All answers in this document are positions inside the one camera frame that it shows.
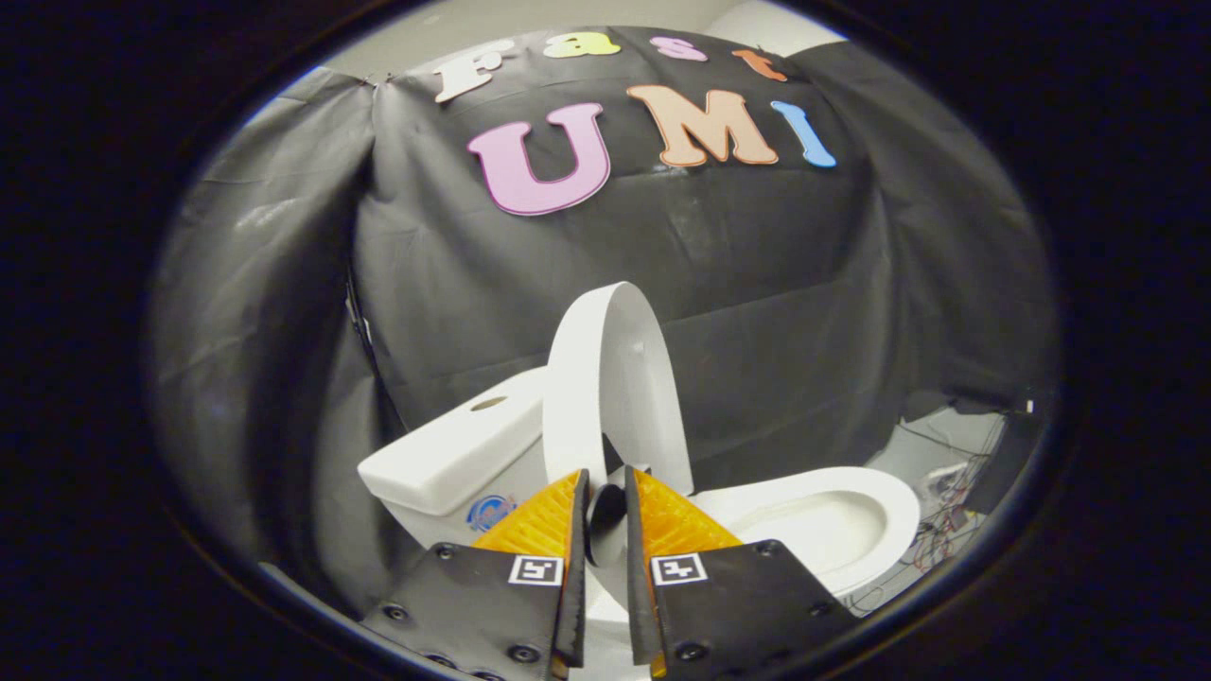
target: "pink letter u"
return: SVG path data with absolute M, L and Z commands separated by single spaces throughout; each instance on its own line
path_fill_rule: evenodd
M 534 177 L 523 142 L 528 122 L 494 127 L 467 143 L 480 156 L 488 193 L 500 210 L 517 216 L 541 216 L 575 206 L 597 193 L 609 178 L 609 154 L 597 128 L 597 103 L 573 104 L 547 114 L 546 120 L 562 125 L 576 156 L 576 170 L 555 182 Z

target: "toilet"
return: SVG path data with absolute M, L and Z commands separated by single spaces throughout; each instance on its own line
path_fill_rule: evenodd
M 595 494 L 616 481 L 603 434 L 624 463 L 648 470 L 742 542 L 781 540 L 837 597 L 886 572 L 916 536 L 920 508 L 912 488 L 867 468 L 695 493 L 668 350 L 647 298 L 627 282 L 572 304 L 546 367 L 486 390 L 357 470 L 424 546 L 471 544 L 574 470 L 589 470 Z M 596 635 L 607 646 L 629 645 L 622 525 L 590 533 L 590 643 Z

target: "toilet bowl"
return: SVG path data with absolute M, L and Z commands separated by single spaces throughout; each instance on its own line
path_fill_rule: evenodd
M 809 470 L 690 497 L 741 542 L 781 540 L 842 597 L 886 572 L 917 534 L 920 502 L 869 468 Z

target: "screw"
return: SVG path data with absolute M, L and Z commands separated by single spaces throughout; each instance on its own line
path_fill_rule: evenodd
M 516 663 L 532 664 L 543 658 L 543 653 L 533 646 L 513 646 L 509 648 L 509 658 Z
M 677 659 L 682 662 L 694 662 L 706 657 L 706 646 L 699 643 L 682 643 L 677 646 Z
M 458 669 L 457 666 L 454 666 L 453 662 L 450 662 L 449 659 L 447 659 L 447 658 L 444 658 L 442 656 L 434 654 L 434 656 L 425 656 L 425 657 L 429 658 L 429 659 L 431 659 L 431 660 L 434 660 L 434 662 L 436 662 L 437 664 L 440 664 L 442 666 L 448 666 L 450 669 Z
M 408 611 L 403 610 L 402 607 L 395 603 L 388 603 L 383 606 L 383 614 L 390 617 L 396 622 L 402 622 L 404 619 L 408 619 Z

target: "toilet tank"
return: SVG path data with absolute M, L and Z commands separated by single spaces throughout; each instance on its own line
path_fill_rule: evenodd
M 545 376 L 513 376 L 374 452 L 362 482 L 425 548 L 475 543 L 546 485 Z

